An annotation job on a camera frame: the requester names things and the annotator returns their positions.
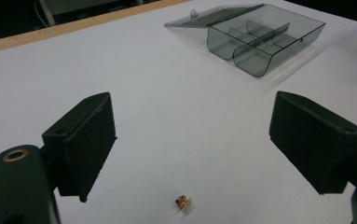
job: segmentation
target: white table surface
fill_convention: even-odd
[[[41,134],[82,99],[112,94],[117,141],[87,203],[60,197],[62,223],[350,223],[342,195],[317,194],[268,136],[289,91],[357,124],[357,22],[325,21],[311,47],[262,78],[206,47],[206,30],[164,23],[223,5],[194,0],[0,51],[0,152]],[[190,213],[174,200],[193,200]]]

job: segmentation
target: small metal part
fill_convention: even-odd
[[[175,202],[183,212],[192,204],[192,200],[190,198],[187,199],[185,195],[179,196]]]
[[[3,161],[12,162],[12,161],[19,161],[29,154],[29,151],[25,148],[20,148],[14,151],[10,151],[6,154],[3,158]]]

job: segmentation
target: white table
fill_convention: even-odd
[[[57,196],[62,223],[350,223],[342,195],[317,194],[268,136],[277,91],[357,124],[357,22],[283,1],[325,21],[319,39],[262,78],[211,54],[206,30],[164,22],[221,5],[194,0],[0,51],[0,152],[41,134],[82,99],[110,91],[117,141],[87,203]],[[174,200],[193,200],[190,213]]]

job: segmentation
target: transparent plastic box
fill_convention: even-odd
[[[247,5],[192,10],[165,25],[208,28],[210,52],[261,77],[314,42],[325,23],[272,5]]]

